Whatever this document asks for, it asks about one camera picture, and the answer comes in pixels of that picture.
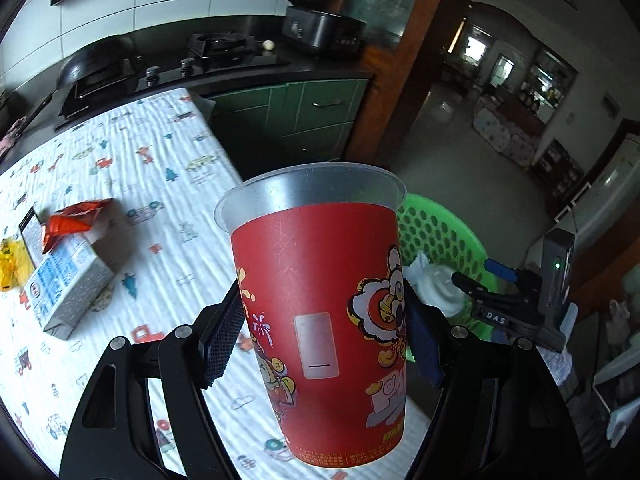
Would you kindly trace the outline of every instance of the patterned tablecloth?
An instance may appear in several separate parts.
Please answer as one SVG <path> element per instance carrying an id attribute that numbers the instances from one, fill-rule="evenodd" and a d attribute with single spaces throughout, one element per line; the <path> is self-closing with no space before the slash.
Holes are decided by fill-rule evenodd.
<path id="1" fill-rule="evenodd" d="M 17 231 L 33 205 L 45 217 L 112 197 L 108 236 L 94 247 L 117 270 L 67 341 L 42 333 L 20 290 L 0 294 L 0 396 L 54 472 L 88 378 L 108 342 L 161 338 L 218 303 L 235 279 L 228 235 L 214 223 L 222 194 L 240 181 L 185 89 L 115 108 L 66 131 L 0 175 L 0 232 Z M 244 335 L 248 335 L 246 326 Z M 389 455 L 345 471 L 315 468 L 287 449 L 253 350 L 237 345 L 205 392 L 230 457 L 247 479 L 404 478 L 429 420 L 409 399 L 404 438 Z M 167 468 L 184 473 L 159 380 L 150 380 Z"/>

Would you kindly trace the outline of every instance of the silver screw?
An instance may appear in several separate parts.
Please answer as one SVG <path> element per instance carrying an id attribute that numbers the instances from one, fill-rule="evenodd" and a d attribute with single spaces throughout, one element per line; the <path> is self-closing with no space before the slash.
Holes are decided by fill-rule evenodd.
<path id="1" fill-rule="evenodd" d="M 111 350 L 120 350 L 125 343 L 127 342 L 126 339 L 124 339 L 122 336 L 118 336 L 118 337 L 114 337 L 111 342 L 109 343 L 109 346 L 111 347 Z"/>
<path id="2" fill-rule="evenodd" d="M 533 343 L 529 339 L 521 337 L 518 339 L 518 346 L 523 350 L 531 350 L 533 348 Z"/>
<path id="3" fill-rule="evenodd" d="M 464 339 L 469 335 L 469 331 L 460 325 L 455 325 L 451 327 L 451 335 L 456 339 Z"/>
<path id="4" fill-rule="evenodd" d="M 189 325 L 182 325 L 175 329 L 175 336 L 178 339 L 184 339 L 185 337 L 189 337 L 191 332 L 192 330 Z"/>

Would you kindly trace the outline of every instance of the cup rim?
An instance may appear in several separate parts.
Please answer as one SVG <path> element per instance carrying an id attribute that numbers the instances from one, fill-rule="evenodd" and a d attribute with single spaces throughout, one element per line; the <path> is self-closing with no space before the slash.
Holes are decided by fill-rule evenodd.
<path id="1" fill-rule="evenodd" d="M 249 187 L 257 182 L 267 180 L 268 178 L 272 178 L 274 176 L 278 176 L 283 173 L 293 173 L 296 171 L 304 171 L 308 169 L 328 170 L 330 168 L 354 168 L 354 169 L 363 170 L 363 171 L 370 171 L 371 173 L 378 173 L 378 174 L 385 175 L 389 177 L 389 179 L 391 179 L 396 184 L 396 186 L 398 186 L 399 199 L 398 199 L 398 204 L 396 205 L 396 210 L 398 209 L 398 207 L 400 207 L 402 202 L 404 202 L 404 199 L 407 193 L 406 186 L 404 185 L 402 180 L 400 180 L 400 178 L 396 174 L 391 173 L 391 171 L 384 170 L 383 168 L 379 168 L 377 166 L 371 166 L 369 164 L 361 164 L 359 162 L 311 162 L 308 164 L 287 166 L 286 168 L 280 168 L 279 170 L 269 171 L 268 173 L 263 173 L 263 174 L 254 176 L 253 178 L 250 178 L 249 180 L 245 182 L 241 182 L 237 186 L 234 186 L 232 189 L 229 189 L 227 192 L 224 193 L 224 195 L 220 198 L 220 200 L 216 204 L 216 208 L 214 209 L 214 213 L 213 213 L 214 221 L 216 222 L 216 225 L 220 227 L 224 232 L 229 233 L 226 227 L 225 221 L 222 218 L 222 210 L 225 208 L 226 202 L 232 195 L 234 195 L 235 193 L 238 193 L 240 190 L 246 187 Z"/>

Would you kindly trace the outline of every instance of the stove knob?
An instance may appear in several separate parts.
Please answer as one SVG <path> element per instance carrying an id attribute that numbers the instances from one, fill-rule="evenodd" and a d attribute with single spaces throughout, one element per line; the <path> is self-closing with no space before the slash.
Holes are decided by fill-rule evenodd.
<path id="1" fill-rule="evenodd" d="M 188 57 L 186 59 L 181 60 L 180 62 L 180 72 L 182 72 L 183 76 L 193 74 L 193 57 Z"/>
<path id="2" fill-rule="evenodd" d="M 158 75 L 159 66 L 150 66 L 146 69 L 146 80 L 149 82 L 158 81 L 160 79 Z"/>

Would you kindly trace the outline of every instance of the white tiled wall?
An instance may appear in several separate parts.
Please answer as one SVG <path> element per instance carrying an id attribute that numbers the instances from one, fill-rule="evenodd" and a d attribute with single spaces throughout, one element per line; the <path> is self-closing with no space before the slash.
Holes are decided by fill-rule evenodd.
<path id="1" fill-rule="evenodd" d="M 287 0 L 27 0 L 0 43 L 0 91 L 12 91 L 100 38 L 161 23 L 236 14 L 283 16 Z"/>

